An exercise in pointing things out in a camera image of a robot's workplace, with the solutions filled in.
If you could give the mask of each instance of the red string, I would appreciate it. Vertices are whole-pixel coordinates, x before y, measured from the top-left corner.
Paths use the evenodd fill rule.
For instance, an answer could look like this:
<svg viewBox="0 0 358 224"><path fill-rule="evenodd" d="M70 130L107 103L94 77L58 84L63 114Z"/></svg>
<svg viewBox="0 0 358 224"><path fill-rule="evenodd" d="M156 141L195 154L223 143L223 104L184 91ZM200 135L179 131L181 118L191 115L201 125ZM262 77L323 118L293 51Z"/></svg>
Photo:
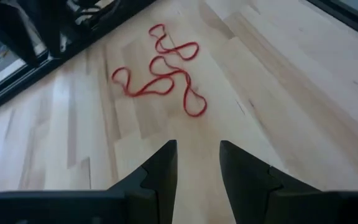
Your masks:
<svg viewBox="0 0 358 224"><path fill-rule="evenodd" d="M163 35L161 37L158 37L157 35L153 34L153 31L157 28L162 28L162 31L163 31ZM155 43L155 50L160 53L160 54L169 54L169 53L176 53L182 60L184 61L190 61L190 60L193 60L197 55L198 55L198 52L200 51L200 46L198 45L197 42L189 42L189 43L185 43L181 46L178 46L178 47L174 47L172 49L167 49L165 48L163 45L162 45L162 40L165 39L167 37L167 33L165 32L165 25L164 24L157 24L153 27L150 28L149 30L149 35L152 36L152 37L155 37L157 38L157 41ZM192 47L194 46L196 48L195 52L190 55L189 57L185 57L183 56L179 50L181 49L184 49L184 48L187 48L187 47ZM171 72L168 72L168 73L157 73L153 70L153 65L158 61L158 60L163 60L164 64L170 68L172 71ZM114 79L116 77L116 75L121 72L121 71L125 71L126 72L126 75L127 75L127 81L126 83L123 83L123 82L120 82L119 80L116 80ZM185 80L186 80L186 88L185 88L185 92L183 94L183 109L185 110L186 114L188 116L191 116L191 117L199 117L201 115L203 115L207 109L207 102L206 102L206 99L199 95L197 92L194 91L194 89L192 89L191 87L191 77L190 77L190 74L185 71L184 69L182 68L178 68L178 67L175 67L173 65L170 65L167 60L165 59L164 56L161 56L161 55L158 55L156 57L154 57L150 63L149 63L149 72L156 76L156 78L154 78L153 80L151 80L150 82L148 82L145 86L143 86L140 90L138 91L135 91L135 92L131 92L129 90L129 84L131 82L131 75L132 75L132 72L129 68L127 67L120 67L120 68L117 68L111 75L111 80L113 83L117 83L119 84L120 86L122 86L122 89L124 90L124 93L125 95L129 96L129 97L138 97L138 96L144 96L144 95L149 95L149 94L157 94L157 95L160 95L160 96L165 96L167 94L169 94L173 88L175 87L175 81L174 79L172 78L173 75L176 75L176 74L182 74L185 76ZM170 87L165 90L165 91L157 91L157 90L148 90L148 88L150 86L152 86L153 84L161 81L161 80L169 80L171 82L171 85ZM201 109L201 111L197 112L197 113L190 113L188 111L188 108L187 108L187 98L188 98L188 94L189 93L192 93L196 98L198 99L201 99L204 101L204 107Z"/></svg>

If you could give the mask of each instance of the black object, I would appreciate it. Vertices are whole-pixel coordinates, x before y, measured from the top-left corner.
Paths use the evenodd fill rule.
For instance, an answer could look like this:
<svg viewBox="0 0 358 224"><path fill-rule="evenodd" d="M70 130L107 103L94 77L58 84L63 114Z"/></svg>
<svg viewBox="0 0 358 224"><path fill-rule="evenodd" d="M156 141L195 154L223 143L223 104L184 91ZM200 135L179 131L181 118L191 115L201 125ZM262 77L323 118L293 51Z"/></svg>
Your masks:
<svg viewBox="0 0 358 224"><path fill-rule="evenodd" d="M358 192L321 192L229 141L220 163L237 224L358 223Z"/></svg>
<svg viewBox="0 0 358 224"><path fill-rule="evenodd" d="M177 142L105 191L0 193L0 223L172 222L177 188Z"/></svg>
<svg viewBox="0 0 358 224"><path fill-rule="evenodd" d="M340 0L307 0L324 12L332 15L336 19L345 23L349 27L358 31L358 10Z"/></svg>
<svg viewBox="0 0 358 224"><path fill-rule="evenodd" d="M0 2L0 42L27 64L0 81L0 106L37 82L67 60L89 47L108 32L152 4L155 0L114 0L95 15L78 23L68 0L18 0L32 20L47 50L35 57L27 31L17 9ZM75 1L89 8L95 0ZM60 50L60 32L68 38Z"/></svg>

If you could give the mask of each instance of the wooden floor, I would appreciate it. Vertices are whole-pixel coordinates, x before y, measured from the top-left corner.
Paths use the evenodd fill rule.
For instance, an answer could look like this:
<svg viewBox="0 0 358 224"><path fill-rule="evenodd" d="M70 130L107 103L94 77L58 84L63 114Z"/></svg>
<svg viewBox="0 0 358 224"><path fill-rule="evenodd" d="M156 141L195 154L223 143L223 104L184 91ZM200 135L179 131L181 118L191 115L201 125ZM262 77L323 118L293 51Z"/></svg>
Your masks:
<svg viewBox="0 0 358 224"><path fill-rule="evenodd" d="M183 111L183 77L136 99L109 80L123 65L133 90L152 78L161 22L167 45L200 43L194 61L168 60L208 100L201 118ZM0 191L106 189L169 139L174 223L234 223L222 139L321 190L358 189L358 33L303 0L158 0L0 107Z"/></svg>

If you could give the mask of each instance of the hardwood floor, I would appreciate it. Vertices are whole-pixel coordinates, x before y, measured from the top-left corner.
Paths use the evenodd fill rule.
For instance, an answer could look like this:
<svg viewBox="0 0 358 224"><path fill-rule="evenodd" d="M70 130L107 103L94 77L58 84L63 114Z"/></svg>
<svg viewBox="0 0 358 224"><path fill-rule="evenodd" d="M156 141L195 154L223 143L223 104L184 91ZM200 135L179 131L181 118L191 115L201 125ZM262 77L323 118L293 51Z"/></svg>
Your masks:
<svg viewBox="0 0 358 224"><path fill-rule="evenodd" d="M183 111L182 77L134 99L109 79L123 65L133 90L152 78L157 23L165 44L201 46L194 61L168 56L207 99L200 118ZM234 223L223 139L321 190L358 190L358 33L306 1L159 0L0 107L0 191L106 189L169 139L174 223Z"/></svg>

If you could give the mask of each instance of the tangled cord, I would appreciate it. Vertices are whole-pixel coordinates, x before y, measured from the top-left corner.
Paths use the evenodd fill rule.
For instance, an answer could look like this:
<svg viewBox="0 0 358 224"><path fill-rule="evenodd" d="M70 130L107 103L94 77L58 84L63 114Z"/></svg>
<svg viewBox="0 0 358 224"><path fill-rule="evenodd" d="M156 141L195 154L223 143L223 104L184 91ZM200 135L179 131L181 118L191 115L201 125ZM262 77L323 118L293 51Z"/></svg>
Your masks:
<svg viewBox="0 0 358 224"><path fill-rule="evenodd" d="M159 27L162 28L163 30L163 35L161 37L158 37L156 36L155 34L153 34L153 31L155 29L158 29ZM165 39L167 37L167 33L165 32L165 25L164 24L157 24L153 27L151 27L149 29L149 35L152 36L152 37L155 37L157 38L157 41L155 43L155 50L160 53L160 54L169 54L169 53L176 53L182 60L184 61L190 61L190 60L193 60L197 55L198 55L198 52L200 51L200 46L198 45L197 42L189 42L189 43L185 43L181 46L178 46L178 47L174 47L172 49L167 49L165 48L163 45L162 45L162 40ZM195 52L190 55L189 57L184 57L180 52L179 50L180 49L184 49L186 47L191 47L191 46L194 46L196 47L196 50ZM172 71L171 72L168 72L168 73L157 73L153 70L153 67L154 67L154 64L159 61L159 60L163 60L164 64L169 68L171 69ZM121 71L124 71L126 72L127 74L127 81L126 83L123 83L123 82L120 82L119 80L116 80L115 77L118 73L120 73ZM173 88L175 87L175 81L174 79L172 78L172 76L176 75L176 74L182 74L185 76L185 80L186 80L186 88L185 88L185 92L183 94L183 109L185 110L186 114L188 116L191 116L191 117L199 117L201 115L203 115L207 109L207 101L206 99L199 95L197 92L194 91L194 89L192 89L191 87L191 77L190 77L190 74L185 71L184 69L182 68L178 68L178 67L175 67L173 65L170 65L166 58L162 55L158 55L156 57L154 57L150 63L149 63L149 72L156 76L156 78L154 78L153 80L151 80L150 82L146 83L146 85L144 85L140 90L138 91L135 91L135 92L131 92L129 90L129 84L131 82L131 75L132 75L132 72L129 68L127 67L120 67L120 68L117 68L111 75L111 80L113 83L117 83L119 84L120 86L122 86L122 89L124 90L124 93L126 96L129 96L129 97L138 97L138 96L144 96L144 95L150 95L150 94L156 94L156 95L160 95L160 96L165 96L167 94L169 94ZM150 86L152 86L153 84L161 81L161 80L169 80L171 85L170 87L165 90L165 91L157 91L157 90L148 90L148 88ZM201 109L201 111L197 112L197 113L190 113L188 111L188 108L187 108L187 98L188 98L188 94L189 93L192 93L197 99L201 99L204 101L204 107Z"/></svg>

